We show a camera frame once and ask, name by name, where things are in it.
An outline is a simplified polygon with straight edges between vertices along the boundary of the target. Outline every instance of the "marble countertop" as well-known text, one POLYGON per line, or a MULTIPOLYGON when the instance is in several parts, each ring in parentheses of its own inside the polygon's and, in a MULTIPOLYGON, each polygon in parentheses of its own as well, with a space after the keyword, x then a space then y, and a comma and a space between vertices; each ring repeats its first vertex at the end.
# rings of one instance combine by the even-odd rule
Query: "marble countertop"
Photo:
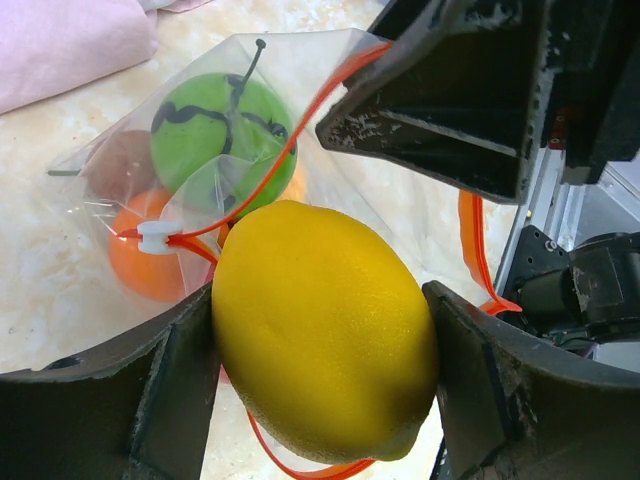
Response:
MULTIPOLYGON (((152 60, 0 116, 0 372, 42 368, 146 319, 122 301, 87 233, 59 215, 62 203, 43 181, 56 156, 91 141, 231 34, 366 29, 381 9, 375 0, 214 0, 183 14, 160 12, 152 60)), ((457 190, 385 162, 350 162, 359 169, 365 201, 398 236, 414 240, 418 280, 442 280, 481 302, 484 292, 470 280, 456 246, 457 190)), ((515 209, 487 205, 486 211, 487 255, 495 270, 515 209)), ((434 408, 409 456, 357 478, 427 478, 440 435, 434 408)), ((202 478, 285 478, 226 385, 218 392, 202 478)))

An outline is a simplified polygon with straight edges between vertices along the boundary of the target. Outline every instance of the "countertop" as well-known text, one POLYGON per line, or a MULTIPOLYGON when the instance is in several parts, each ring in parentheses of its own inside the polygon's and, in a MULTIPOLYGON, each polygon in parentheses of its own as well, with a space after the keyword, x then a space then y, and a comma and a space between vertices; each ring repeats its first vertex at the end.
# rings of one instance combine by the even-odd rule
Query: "countertop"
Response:
MULTIPOLYGON (((122 301, 87 232, 60 216, 68 199, 60 203, 43 179, 55 157, 91 141, 231 34, 366 29, 382 7, 375 0, 214 0, 183 14, 160 12, 152 60, 0 116, 0 372, 42 368, 146 319, 122 301)), ((457 245, 457 190, 378 160, 353 161, 360 162, 359 189, 370 206, 399 235, 419 239, 421 267, 412 269, 418 280, 439 279, 482 301, 457 245), (417 196, 407 196, 407 182, 417 196), (418 224, 416 205, 424 213, 418 224)), ((487 254, 495 271, 515 209, 488 204, 486 211, 487 254)), ((427 478, 440 438, 434 407, 409 456, 376 464, 357 478, 427 478)), ((202 478, 285 478, 260 449, 226 385, 216 399, 202 478)))

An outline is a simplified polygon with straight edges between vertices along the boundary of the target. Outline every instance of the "pink cloth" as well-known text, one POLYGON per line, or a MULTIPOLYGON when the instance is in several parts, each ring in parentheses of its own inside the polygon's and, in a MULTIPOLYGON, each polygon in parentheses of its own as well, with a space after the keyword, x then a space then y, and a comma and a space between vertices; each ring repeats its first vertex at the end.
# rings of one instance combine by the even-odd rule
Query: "pink cloth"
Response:
MULTIPOLYGON (((181 12, 208 0, 165 2, 181 12)), ((0 114, 151 58, 156 11, 139 0, 15 0, 0 5, 0 114)))

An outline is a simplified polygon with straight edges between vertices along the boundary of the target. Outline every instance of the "orange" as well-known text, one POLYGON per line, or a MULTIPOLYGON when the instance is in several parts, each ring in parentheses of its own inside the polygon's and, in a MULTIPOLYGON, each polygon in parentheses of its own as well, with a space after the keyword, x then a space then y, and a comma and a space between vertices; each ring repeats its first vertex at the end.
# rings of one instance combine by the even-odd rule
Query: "orange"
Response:
POLYGON ((116 236, 143 222, 158 220, 170 199, 167 191, 151 190, 120 210, 111 225, 115 234, 109 237, 109 258, 118 278, 134 292, 158 302, 177 303, 185 297, 178 255, 142 253, 137 239, 116 236))

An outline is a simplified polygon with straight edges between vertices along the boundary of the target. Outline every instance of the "orange strip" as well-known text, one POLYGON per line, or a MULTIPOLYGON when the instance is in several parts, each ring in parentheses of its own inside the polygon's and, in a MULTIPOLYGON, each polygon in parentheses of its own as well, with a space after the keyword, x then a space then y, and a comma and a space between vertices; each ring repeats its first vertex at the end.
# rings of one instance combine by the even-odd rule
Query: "orange strip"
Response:
POLYGON ((467 264, 471 277, 475 282, 484 287, 493 299, 493 302, 490 302, 491 305, 483 305, 487 309, 485 311, 502 309, 501 312, 521 312, 522 308, 520 306, 498 296, 493 288, 493 280, 489 272, 484 248, 482 198, 461 190, 458 197, 458 214, 460 216, 460 241, 462 242, 464 263, 467 264))

